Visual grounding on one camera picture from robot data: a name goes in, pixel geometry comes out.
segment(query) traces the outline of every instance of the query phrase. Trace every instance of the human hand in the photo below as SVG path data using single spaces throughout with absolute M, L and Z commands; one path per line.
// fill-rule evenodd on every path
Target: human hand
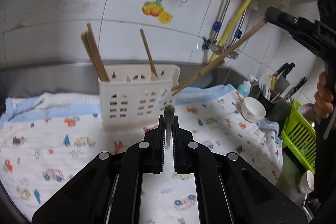
M 334 107 L 332 105 L 332 101 L 334 100 L 334 96 L 330 90 L 327 88 L 327 76 L 323 72 L 320 75 L 319 83 L 317 84 L 317 92 L 315 94 L 315 104 L 314 109 L 317 115 L 323 119 L 328 118 L 329 113 L 334 111 Z

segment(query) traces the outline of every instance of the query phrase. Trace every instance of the bowl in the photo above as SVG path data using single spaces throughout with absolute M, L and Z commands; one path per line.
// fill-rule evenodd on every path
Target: bowl
M 307 170 L 299 183 L 299 190 L 303 194 L 309 194 L 314 191 L 314 174 L 312 171 Z
M 241 104 L 241 114 L 249 122 L 258 122 L 266 115 L 266 110 L 258 100 L 245 97 Z

